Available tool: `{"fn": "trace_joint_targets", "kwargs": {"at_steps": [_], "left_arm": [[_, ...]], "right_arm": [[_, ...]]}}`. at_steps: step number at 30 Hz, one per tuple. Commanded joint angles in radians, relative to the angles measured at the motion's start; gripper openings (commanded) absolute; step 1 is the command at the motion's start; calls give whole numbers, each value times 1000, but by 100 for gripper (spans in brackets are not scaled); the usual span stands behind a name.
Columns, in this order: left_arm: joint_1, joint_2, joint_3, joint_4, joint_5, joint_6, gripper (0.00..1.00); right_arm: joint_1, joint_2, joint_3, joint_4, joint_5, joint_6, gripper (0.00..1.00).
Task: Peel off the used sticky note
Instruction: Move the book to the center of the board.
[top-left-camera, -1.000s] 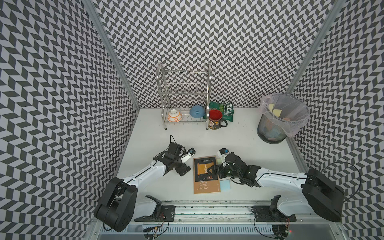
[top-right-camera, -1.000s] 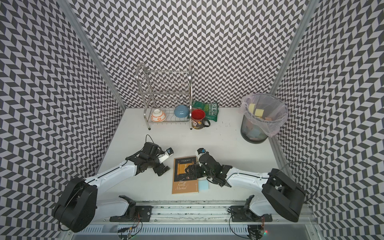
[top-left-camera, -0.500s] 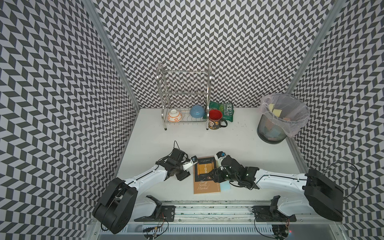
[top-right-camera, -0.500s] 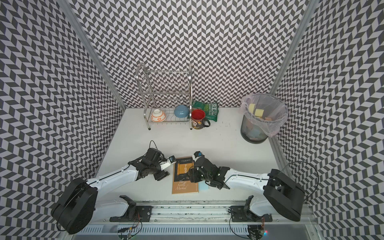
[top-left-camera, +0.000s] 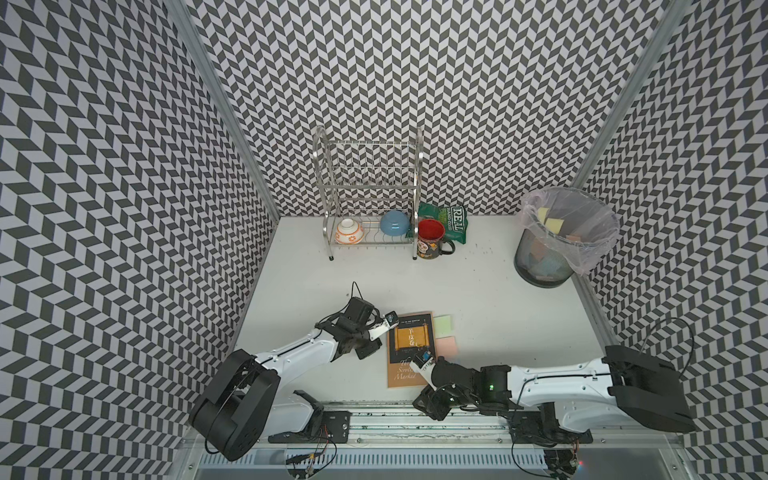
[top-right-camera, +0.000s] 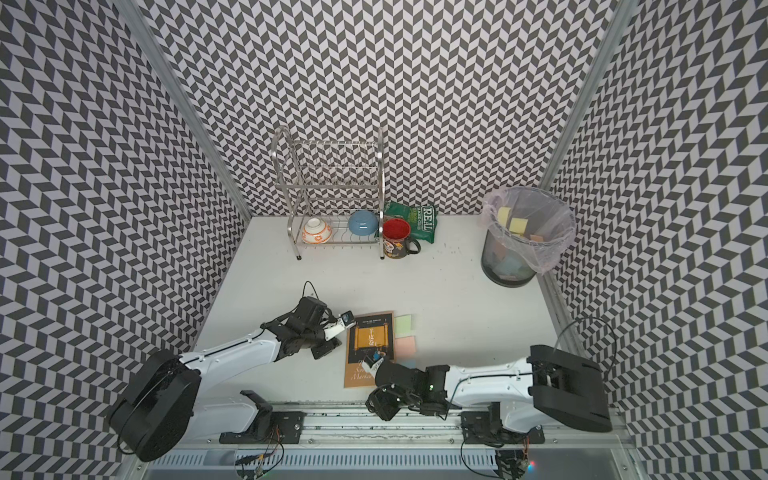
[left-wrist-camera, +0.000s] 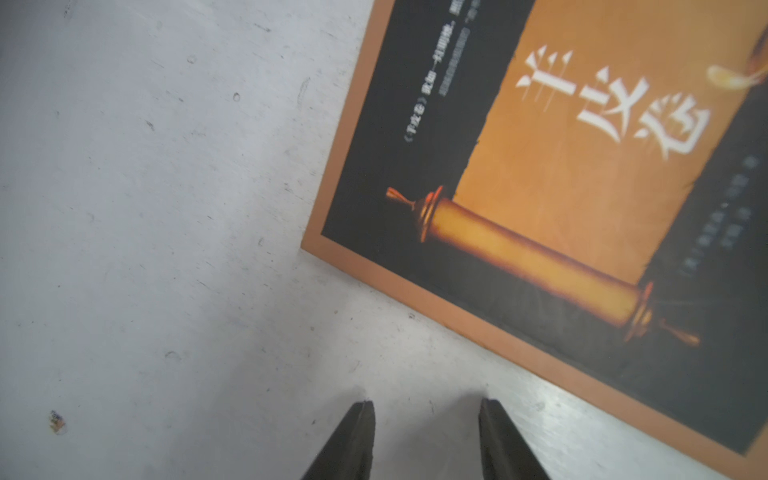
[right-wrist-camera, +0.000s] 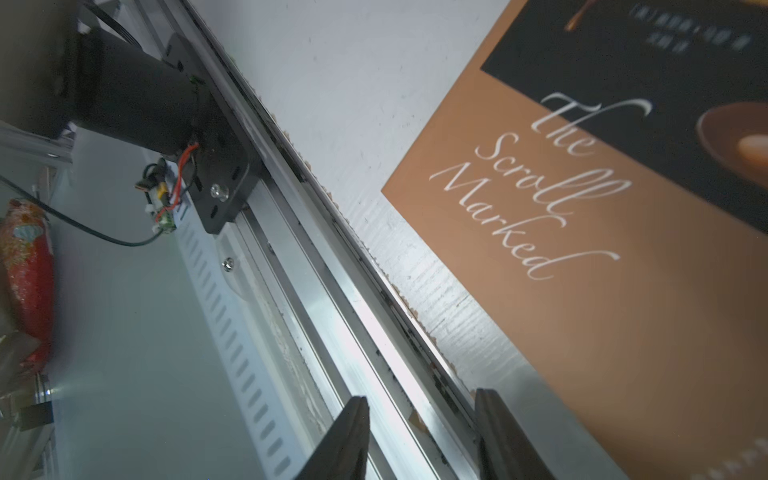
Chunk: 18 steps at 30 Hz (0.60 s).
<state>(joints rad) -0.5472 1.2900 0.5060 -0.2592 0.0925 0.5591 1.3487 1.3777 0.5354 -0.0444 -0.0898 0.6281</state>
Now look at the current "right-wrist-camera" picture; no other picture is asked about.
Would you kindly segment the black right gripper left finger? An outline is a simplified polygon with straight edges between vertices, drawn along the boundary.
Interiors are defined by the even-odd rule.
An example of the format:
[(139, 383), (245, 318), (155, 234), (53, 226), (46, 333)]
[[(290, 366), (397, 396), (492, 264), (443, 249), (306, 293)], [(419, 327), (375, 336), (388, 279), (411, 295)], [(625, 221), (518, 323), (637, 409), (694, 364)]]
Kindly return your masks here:
[(369, 441), (368, 401), (364, 396), (353, 396), (295, 479), (365, 479)]

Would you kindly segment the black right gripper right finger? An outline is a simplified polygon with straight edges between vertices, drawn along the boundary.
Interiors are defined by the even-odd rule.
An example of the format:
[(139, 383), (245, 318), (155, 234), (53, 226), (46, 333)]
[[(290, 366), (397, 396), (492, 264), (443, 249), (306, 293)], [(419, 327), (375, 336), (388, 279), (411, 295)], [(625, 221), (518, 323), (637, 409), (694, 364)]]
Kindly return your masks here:
[(496, 390), (476, 391), (475, 424), (481, 479), (555, 478)]

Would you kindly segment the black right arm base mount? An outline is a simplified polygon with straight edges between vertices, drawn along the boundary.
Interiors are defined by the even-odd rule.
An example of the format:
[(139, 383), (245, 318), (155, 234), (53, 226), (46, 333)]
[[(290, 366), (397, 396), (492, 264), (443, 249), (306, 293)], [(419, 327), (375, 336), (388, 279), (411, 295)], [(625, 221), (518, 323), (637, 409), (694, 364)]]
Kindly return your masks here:
[(156, 59), (99, 28), (54, 45), (54, 83), (67, 123), (148, 150), (175, 155), (192, 147), (197, 170), (186, 174), (207, 233), (219, 233), (244, 207), (263, 160), (192, 44), (173, 34)]

